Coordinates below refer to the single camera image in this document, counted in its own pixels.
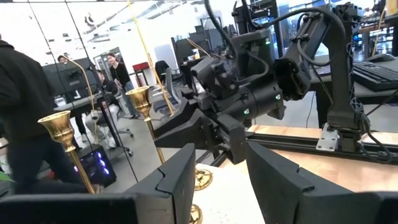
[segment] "gold pole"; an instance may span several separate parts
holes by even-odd
[[[150,135],[152,136],[153,140],[155,140],[154,126],[152,124],[149,114],[150,108],[152,106],[149,100],[149,86],[142,86],[130,90],[126,93],[126,95],[130,97],[136,110],[138,110],[144,116],[144,121],[148,125]],[[157,155],[159,156],[160,162],[163,164],[165,162],[165,159],[162,149],[156,147],[156,151]]]
[[[75,131],[70,124],[70,111],[62,111],[59,113],[51,114],[37,121],[42,124],[50,133],[51,138],[61,143],[65,152],[72,158],[73,163],[76,165],[80,177],[90,194],[94,194],[94,188],[80,163],[79,157],[76,153],[76,147],[72,144],[73,135]]]
[[[152,124],[151,119],[149,118],[148,121],[146,121],[148,128],[149,128],[149,132],[150,135],[152,135],[152,139],[155,140],[155,132],[154,132],[154,126]],[[164,159],[164,155],[162,152],[162,149],[159,147],[156,147],[156,151],[157,151],[157,155],[159,156],[160,162],[163,164],[164,162],[166,162],[166,160]]]

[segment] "computer tower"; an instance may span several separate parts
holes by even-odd
[[[103,146],[92,144],[92,148],[88,146],[78,154],[92,184],[101,184],[107,187],[115,183],[116,174]]]

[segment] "woman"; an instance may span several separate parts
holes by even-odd
[[[131,115],[130,119],[137,119],[139,117],[139,114],[134,108],[130,97],[126,95],[126,92],[134,89],[126,66],[123,63],[118,62],[118,60],[116,60],[115,54],[113,53],[109,53],[106,58],[108,59],[108,62],[111,66],[112,78],[122,88],[123,98]]]

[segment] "keyboard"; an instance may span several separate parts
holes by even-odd
[[[398,89],[398,72],[372,62],[354,63],[353,78],[372,91]]]

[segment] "black hoodie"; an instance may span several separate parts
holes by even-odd
[[[37,121],[54,113],[52,94],[40,63],[0,40],[0,119],[10,144],[48,135]]]

